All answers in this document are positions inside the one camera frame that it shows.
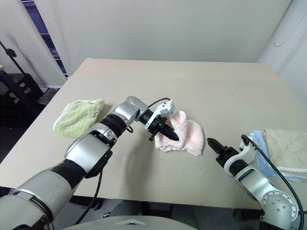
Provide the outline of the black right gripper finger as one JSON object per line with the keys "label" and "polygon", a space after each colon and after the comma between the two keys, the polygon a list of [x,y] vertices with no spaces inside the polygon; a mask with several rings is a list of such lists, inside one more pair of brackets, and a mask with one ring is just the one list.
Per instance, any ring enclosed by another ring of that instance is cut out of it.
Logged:
{"label": "black right gripper finger", "polygon": [[223,149],[224,145],[222,145],[219,141],[214,138],[207,138],[207,143],[212,149]]}
{"label": "black right gripper finger", "polygon": [[207,140],[207,143],[215,153],[220,153],[221,144],[217,140]]}

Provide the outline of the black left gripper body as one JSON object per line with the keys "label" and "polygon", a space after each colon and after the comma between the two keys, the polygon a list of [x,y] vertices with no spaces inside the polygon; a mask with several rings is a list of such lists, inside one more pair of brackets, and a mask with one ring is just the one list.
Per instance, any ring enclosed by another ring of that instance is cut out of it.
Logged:
{"label": "black left gripper body", "polygon": [[149,125],[148,131],[151,133],[151,136],[149,137],[150,141],[154,140],[154,137],[157,135],[157,133],[162,134],[163,136],[167,137],[166,132],[166,117],[157,116],[153,122]]}

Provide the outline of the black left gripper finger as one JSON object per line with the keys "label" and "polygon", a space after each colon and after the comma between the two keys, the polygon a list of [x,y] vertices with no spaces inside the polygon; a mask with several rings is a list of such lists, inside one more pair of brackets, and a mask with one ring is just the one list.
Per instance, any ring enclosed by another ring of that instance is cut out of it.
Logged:
{"label": "black left gripper finger", "polygon": [[178,141],[178,135],[173,130],[162,130],[160,133],[170,140]]}
{"label": "black left gripper finger", "polygon": [[175,133],[174,129],[169,125],[164,124],[163,135],[168,139],[179,139],[178,135]]}

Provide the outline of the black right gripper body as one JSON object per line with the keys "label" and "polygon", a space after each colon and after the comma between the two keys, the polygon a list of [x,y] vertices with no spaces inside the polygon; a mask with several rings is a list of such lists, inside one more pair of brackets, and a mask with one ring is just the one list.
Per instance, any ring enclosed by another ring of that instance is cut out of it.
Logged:
{"label": "black right gripper body", "polygon": [[218,154],[218,157],[216,158],[216,161],[220,165],[225,165],[225,163],[233,156],[236,155],[236,150],[233,147],[219,147],[216,150],[216,153]]}

